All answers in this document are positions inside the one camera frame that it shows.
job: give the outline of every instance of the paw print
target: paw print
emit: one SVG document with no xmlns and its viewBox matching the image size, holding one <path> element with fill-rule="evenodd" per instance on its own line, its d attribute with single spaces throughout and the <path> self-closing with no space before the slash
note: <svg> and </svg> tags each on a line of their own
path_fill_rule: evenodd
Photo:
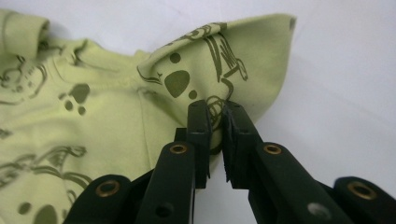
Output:
<svg viewBox="0 0 396 224">
<path fill-rule="evenodd" d="M 29 216 L 32 211 L 32 205 L 30 203 L 22 203 L 18 209 L 18 213 L 23 216 Z M 67 211 L 64 210 L 63 218 L 67 216 Z M 57 224 L 58 217 L 55 208 L 52 205 L 46 204 L 42 206 L 36 213 L 33 219 L 34 224 L 46 223 L 46 224 Z"/>
<path fill-rule="evenodd" d="M 87 84 L 77 84 L 69 93 L 62 93 L 59 95 L 60 100 L 65 100 L 64 108 L 67 111 L 73 111 L 75 105 L 73 104 L 74 101 L 78 104 L 78 113 L 83 116 L 86 112 L 85 107 L 82 105 L 85 103 L 88 95 L 90 94 L 90 86 Z"/>
<path fill-rule="evenodd" d="M 169 60 L 171 63 L 177 64 L 181 61 L 180 54 L 173 53 L 169 56 Z M 181 95 L 190 84 L 190 73 L 185 70 L 177 70 L 171 74 L 169 74 L 165 80 L 163 81 L 166 89 L 169 93 L 177 98 Z M 189 93 L 190 99 L 195 99 L 197 97 L 197 91 L 192 90 Z"/>
</svg>

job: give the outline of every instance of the printed fabric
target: printed fabric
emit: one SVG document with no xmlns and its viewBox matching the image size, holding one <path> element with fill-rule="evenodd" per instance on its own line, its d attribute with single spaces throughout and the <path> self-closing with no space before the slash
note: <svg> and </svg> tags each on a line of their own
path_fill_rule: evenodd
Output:
<svg viewBox="0 0 396 224">
<path fill-rule="evenodd" d="M 278 95 L 294 23 L 214 22 L 151 54 L 120 55 L 47 37 L 48 20 L 0 9 L 0 223 L 62 223 L 93 179 L 154 168 L 197 100 L 219 153 L 225 101 L 255 120 Z"/>
</svg>

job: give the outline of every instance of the white background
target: white background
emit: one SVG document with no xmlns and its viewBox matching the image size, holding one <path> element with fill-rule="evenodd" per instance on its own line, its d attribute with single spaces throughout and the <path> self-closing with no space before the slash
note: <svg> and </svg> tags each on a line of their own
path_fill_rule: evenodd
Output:
<svg viewBox="0 0 396 224">
<path fill-rule="evenodd" d="M 8 1 L 51 21 L 51 34 L 105 49 L 154 51 L 212 21 L 297 16 L 287 78 L 257 123 L 317 180 L 355 175 L 396 197 L 396 1 Z M 248 193 L 225 183 L 222 160 L 196 194 L 195 223 L 255 223 Z"/>
</svg>

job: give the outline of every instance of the shirt sleeve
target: shirt sleeve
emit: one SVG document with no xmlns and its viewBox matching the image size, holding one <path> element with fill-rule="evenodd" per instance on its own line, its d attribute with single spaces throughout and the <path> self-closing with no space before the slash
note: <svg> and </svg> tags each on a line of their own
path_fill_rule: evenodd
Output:
<svg viewBox="0 0 396 224">
<path fill-rule="evenodd" d="M 50 22 L 0 8 L 0 54 L 35 58 L 40 40 L 47 37 Z"/>
</svg>

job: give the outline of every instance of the metal bolt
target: metal bolt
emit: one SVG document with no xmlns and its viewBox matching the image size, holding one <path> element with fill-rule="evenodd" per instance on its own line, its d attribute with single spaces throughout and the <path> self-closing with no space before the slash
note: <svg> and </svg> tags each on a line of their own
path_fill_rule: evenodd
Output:
<svg viewBox="0 0 396 224">
<path fill-rule="evenodd" d="M 187 151 L 187 147 L 184 145 L 181 145 L 181 144 L 177 144 L 177 145 L 171 146 L 170 150 L 172 153 L 182 154 Z"/>
<path fill-rule="evenodd" d="M 120 183 L 116 180 L 107 180 L 96 188 L 99 197 L 109 197 L 120 190 Z"/>
<path fill-rule="evenodd" d="M 273 155 L 277 155 L 280 154 L 282 152 L 282 149 L 280 147 L 277 147 L 275 145 L 266 145 L 264 146 L 264 151 L 269 153 L 269 154 L 273 154 Z"/>
<path fill-rule="evenodd" d="M 347 185 L 347 188 L 353 194 L 365 200 L 373 200 L 376 198 L 375 191 L 359 181 L 350 182 Z"/>
</svg>

